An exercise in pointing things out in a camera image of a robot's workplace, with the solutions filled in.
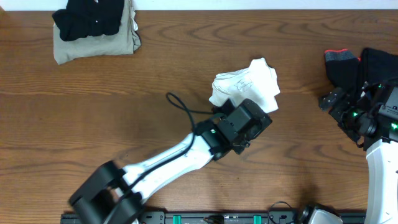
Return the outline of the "white t-shirt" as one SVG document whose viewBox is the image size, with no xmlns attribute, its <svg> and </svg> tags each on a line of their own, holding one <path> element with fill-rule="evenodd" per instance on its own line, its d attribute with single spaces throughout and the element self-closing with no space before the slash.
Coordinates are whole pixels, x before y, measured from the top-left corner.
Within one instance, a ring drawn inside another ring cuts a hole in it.
<svg viewBox="0 0 398 224">
<path fill-rule="evenodd" d="M 280 93 L 277 73 L 264 58 L 252 60 L 248 68 L 217 74 L 212 89 L 209 101 L 215 106 L 222 106 L 227 100 L 238 106 L 250 99 L 265 113 L 279 109 L 275 99 Z"/>
</svg>

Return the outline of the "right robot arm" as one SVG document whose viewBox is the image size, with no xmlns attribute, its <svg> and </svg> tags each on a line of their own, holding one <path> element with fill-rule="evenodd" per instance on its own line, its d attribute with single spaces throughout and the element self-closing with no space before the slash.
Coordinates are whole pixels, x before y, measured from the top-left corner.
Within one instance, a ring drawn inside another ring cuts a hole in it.
<svg viewBox="0 0 398 224">
<path fill-rule="evenodd" d="M 365 223 L 397 223 L 397 85 L 366 84 L 359 99 L 341 87 L 319 97 L 318 106 L 366 152 L 369 171 Z"/>
</svg>

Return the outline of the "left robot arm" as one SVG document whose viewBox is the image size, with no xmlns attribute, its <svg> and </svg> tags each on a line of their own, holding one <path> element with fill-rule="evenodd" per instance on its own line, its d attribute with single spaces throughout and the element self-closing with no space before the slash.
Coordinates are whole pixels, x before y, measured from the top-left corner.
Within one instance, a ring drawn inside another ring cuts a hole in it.
<svg viewBox="0 0 398 224">
<path fill-rule="evenodd" d="M 227 100 L 218 113 L 195 124 L 183 141 L 161 154 L 124 167 L 114 161 L 100 165 L 69 204 L 82 223 L 138 223 L 145 203 L 158 190 L 230 151 L 242 153 L 271 122 L 252 100 L 238 106 Z"/>
</svg>

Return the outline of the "black garment with red trim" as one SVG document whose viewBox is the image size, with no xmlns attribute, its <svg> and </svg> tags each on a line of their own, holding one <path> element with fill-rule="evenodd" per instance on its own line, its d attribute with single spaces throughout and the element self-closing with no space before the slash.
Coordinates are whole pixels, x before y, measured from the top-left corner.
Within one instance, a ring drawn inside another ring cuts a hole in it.
<svg viewBox="0 0 398 224">
<path fill-rule="evenodd" d="M 360 59 L 348 49 L 326 50 L 324 59 L 326 75 L 333 86 L 356 93 Z"/>
</svg>

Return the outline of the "black garment right edge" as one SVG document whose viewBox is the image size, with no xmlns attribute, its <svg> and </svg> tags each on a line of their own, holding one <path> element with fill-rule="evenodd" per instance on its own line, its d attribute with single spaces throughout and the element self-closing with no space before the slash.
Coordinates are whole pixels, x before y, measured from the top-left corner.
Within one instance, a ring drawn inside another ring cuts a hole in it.
<svg viewBox="0 0 398 224">
<path fill-rule="evenodd" d="M 357 87 L 365 83 L 369 86 L 378 83 L 397 85 L 397 55 L 381 50 L 365 48 L 360 56 Z"/>
</svg>

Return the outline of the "folded khaki garment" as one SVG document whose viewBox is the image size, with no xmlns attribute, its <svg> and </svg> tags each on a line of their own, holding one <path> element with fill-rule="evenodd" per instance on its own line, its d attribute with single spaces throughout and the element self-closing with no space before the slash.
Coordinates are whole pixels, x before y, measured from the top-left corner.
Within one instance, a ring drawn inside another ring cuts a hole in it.
<svg viewBox="0 0 398 224">
<path fill-rule="evenodd" d="M 131 0 L 124 0 L 124 10 L 119 32 L 114 35 L 80 38 L 65 42 L 60 38 L 60 30 L 53 25 L 53 56 L 61 65 L 77 58 L 99 55 L 131 55 L 140 46 L 141 40 L 136 31 L 135 10 Z"/>
</svg>

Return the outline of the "folded black garment on stack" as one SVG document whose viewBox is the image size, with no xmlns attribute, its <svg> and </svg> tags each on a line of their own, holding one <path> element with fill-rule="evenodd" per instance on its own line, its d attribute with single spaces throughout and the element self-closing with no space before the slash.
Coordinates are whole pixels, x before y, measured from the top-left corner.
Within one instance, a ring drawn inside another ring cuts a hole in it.
<svg viewBox="0 0 398 224">
<path fill-rule="evenodd" d="M 89 36 L 114 35 L 119 32 L 124 0 L 68 0 L 64 9 L 52 14 L 65 42 Z"/>
</svg>

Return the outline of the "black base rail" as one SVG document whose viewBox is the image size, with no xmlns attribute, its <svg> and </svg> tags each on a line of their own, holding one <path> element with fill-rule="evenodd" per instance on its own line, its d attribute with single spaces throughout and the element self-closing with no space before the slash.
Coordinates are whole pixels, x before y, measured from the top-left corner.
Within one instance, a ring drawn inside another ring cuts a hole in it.
<svg viewBox="0 0 398 224">
<path fill-rule="evenodd" d="M 77 223 L 145 223 L 145 224 L 289 224 L 289 223 L 343 223 L 364 224 L 364 211 L 343 210 L 320 204 L 310 204 L 297 210 L 289 204 L 279 201 L 266 211 L 215 211 L 215 212 L 168 212 L 146 208 L 144 205 L 110 206 L 77 205 L 72 213 L 60 217 L 61 224 Z"/>
</svg>

